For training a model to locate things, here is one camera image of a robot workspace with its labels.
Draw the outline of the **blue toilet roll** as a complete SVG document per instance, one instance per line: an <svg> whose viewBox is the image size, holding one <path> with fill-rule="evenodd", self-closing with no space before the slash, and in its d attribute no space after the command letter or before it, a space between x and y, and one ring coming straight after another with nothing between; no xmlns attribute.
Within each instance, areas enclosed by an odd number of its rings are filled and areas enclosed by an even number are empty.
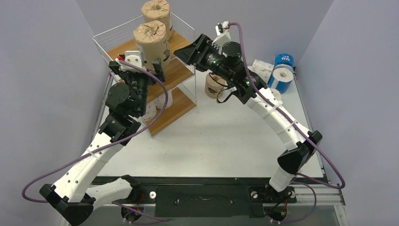
<svg viewBox="0 0 399 226"><path fill-rule="evenodd" d="M270 88L270 91L274 95L274 97L275 97L275 99L277 101L281 101L282 100L281 93L278 90Z"/></svg>

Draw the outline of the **white red-dotted toilet roll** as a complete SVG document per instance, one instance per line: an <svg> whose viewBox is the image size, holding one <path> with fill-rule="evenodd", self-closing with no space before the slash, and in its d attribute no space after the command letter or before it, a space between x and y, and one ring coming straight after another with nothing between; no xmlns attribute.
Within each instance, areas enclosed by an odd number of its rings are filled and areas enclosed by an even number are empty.
<svg viewBox="0 0 399 226"><path fill-rule="evenodd" d="M155 102L154 102L156 108L157 108L157 109L162 109L162 107L163 107L163 105L164 105L164 103L165 103L166 100L167 100L167 105L166 105L166 109L167 109L167 108L169 108L169 107L173 104L173 96L172 96L172 93L169 93L169 92L168 92L168 98L166 98L166 95L165 95L165 94L159 96L159 97L155 100Z"/></svg>
<svg viewBox="0 0 399 226"><path fill-rule="evenodd" d="M157 115L157 108L154 103L148 103L146 112L140 117L141 121L151 121Z"/></svg>

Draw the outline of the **brown roll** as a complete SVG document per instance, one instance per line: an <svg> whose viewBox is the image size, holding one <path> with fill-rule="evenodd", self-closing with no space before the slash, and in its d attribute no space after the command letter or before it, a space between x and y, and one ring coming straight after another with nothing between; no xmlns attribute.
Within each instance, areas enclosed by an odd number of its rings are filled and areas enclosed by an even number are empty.
<svg viewBox="0 0 399 226"><path fill-rule="evenodd" d="M144 55L145 67L153 70L153 61L159 59L161 66L167 66L171 60L166 26L154 20L139 25L133 36L136 46Z"/></svg>
<svg viewBox="0 0 399 226"><path fill-rule="evenodd" d="M141 8L146 23L158 20L165 25L168 40L173 35L172 14L170 10L170 4L166 0L151 0L144 3Z"/></svg>
<svg viewBox="0 0 399 226"><path fill-rule="evenodd" d="M226 81L220 76L208 73L205 80L205 93L209 98L216 99L219 92L227 87Z"/></svg>

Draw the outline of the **white wire wooden shelf rack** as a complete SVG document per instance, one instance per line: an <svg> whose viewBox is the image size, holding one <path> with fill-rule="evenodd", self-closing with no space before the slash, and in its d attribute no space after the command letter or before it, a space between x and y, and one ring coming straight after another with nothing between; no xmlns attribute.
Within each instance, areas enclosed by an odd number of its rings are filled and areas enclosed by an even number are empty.
<svg viewBox="0 0 399 226"><path fill-rule="evenodd" d="M195 69L187 66L174 55L174 51L190 44L194 40L194 28L176 16L171 14L173 25L172 37L169 40L170 63L164 67L166 75L164 82L172 100L163 114L149 128L151 137L155 137L166 127L188 113L197 105L196 88L188 89L185 82L195 82ZM133 37L133 30L144 23L142 16L102 32L93 37L93 41L101 56L106 62L114 60L117 55L127 50L137 50Z"/></svg>

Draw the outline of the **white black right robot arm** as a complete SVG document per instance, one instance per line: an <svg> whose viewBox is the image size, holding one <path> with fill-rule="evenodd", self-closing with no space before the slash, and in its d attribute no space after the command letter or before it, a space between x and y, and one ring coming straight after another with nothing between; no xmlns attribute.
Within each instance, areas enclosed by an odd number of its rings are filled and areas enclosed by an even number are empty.
<svg viewBox="0 0 399 226"><path fill-rule="evenodd" d="M315 154L314 144L322 135L310 131L296 121L276 100L266 83L244 65L239 43L229 41L219 50L212 40L201 34L193 43L174 51L174 55L196 70L210 70L221 77L232 88L232 95L256 112L279 136L286 150L277 158L277 171L266 185L266 197L277 201L290 192L287 187L301 168Z"/></svg>

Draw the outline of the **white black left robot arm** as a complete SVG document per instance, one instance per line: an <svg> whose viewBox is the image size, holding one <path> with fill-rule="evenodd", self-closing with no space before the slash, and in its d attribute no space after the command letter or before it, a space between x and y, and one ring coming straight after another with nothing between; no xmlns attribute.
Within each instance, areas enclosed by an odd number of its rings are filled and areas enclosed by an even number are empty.
<svg viewBox="0 0 399 226"><path fill-rule="evenodd" d="M55 183L45 184L40 194L71 225L86 221L94 210L113 201L136 202L142 193L139 182L124 175L113 182L92 187L91 183L106 163L131 140L145 114L148 87L164 82L159 59L152 62L155 72L138 70L126 56L116 58L109 68L122 78L108 89L105 105L109 113L81 159Z"/></svg>

